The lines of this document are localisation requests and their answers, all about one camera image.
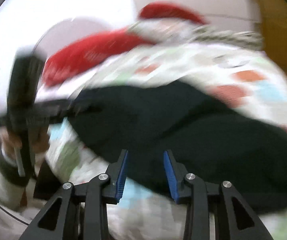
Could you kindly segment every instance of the triangular cutout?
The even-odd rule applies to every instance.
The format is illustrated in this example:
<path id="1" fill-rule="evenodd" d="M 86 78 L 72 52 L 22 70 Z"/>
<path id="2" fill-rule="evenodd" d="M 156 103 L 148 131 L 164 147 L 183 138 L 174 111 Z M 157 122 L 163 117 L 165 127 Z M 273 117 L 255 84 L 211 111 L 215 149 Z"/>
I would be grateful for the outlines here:
<path id="1" fill-rule="evenodd" d="M 56 229 L 61 203 L 61 198 L 57 198 L 55 200 L 55 202 L 49 208 L 48 212 L 42 217 L 42 219 L 40 219 L 38 223 L 39 228 L 47 229 L 50 231 L 54 231 Z"/>
<path id="2" fill-rule="evenodd" d="M 237 221 L 237 227 L 239 230 L 254 227 L 254 222 L 245 210 L 243 205 L 235 197 L 232 198 L 233 210 Z"/>

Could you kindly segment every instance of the black garment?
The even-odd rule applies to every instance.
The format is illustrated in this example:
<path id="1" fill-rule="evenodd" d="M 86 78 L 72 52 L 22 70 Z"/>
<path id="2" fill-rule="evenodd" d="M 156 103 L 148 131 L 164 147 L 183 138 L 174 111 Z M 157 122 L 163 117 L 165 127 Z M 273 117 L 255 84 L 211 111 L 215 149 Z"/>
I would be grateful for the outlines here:
<path id="1" fill-rule="evenodd" d="M 81 140 L 108 162 L 129 150 L 128 177 L 169 196 L 163 152 L 173 151 L 205 181 L 231 181 L 261 212 L 287 206 L 287 133 L 244 117 L 194 87 L 84 90 L 100 112 L 70 120 Z"/>

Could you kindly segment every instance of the black cable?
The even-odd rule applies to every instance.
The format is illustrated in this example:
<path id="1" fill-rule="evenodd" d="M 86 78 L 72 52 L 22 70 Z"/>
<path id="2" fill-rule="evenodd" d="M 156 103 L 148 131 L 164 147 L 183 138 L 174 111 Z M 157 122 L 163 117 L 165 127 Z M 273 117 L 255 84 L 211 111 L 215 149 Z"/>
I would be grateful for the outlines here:
<path id="1" fill-rule="evenodd" d="M 8 212 L 7 210 L 5 210 L 2 206 L 0 206 L 0 209 L 1 209 L 3 212 L 7 213 L 7 214 L 8 214 L 9 216 L 11 216 L 12 218 L 14 218 L 14 219 L 16 219 L 17 221 L 23 223 L 24 225 L 26 225 L 26 226 L 29 225 L 29 224 L 26 223 L 25 221 L 22 221 L 21 219 L 17 218 L 17 217 L 14 216 L 13 214 L 9 213 L 9 212 Z"/>

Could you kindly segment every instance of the red fabric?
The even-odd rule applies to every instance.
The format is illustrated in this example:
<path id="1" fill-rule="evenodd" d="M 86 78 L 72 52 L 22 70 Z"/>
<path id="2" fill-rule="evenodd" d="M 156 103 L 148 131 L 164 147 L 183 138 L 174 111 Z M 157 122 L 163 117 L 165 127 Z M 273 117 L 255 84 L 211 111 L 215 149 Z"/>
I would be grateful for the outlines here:
<path id="1" fill-rule="evenodd" d="M 102 32 L 76 41 L 52 55 L 46 62 L 42 79 L 47 86 L 64 82 L 112 55 L 130 51 L 140 44 L 152 44 L 124 29 Z"/>
<path id="2" fill-rule="evenodd" d="M 193 12 L 188 8 L 181 7 L 174 3 L 152 2 L 143 7 L 139 14 L 140 18 L 181 18 L 191 20 L 194 23 L 208 24 L 202 15 Z"/>

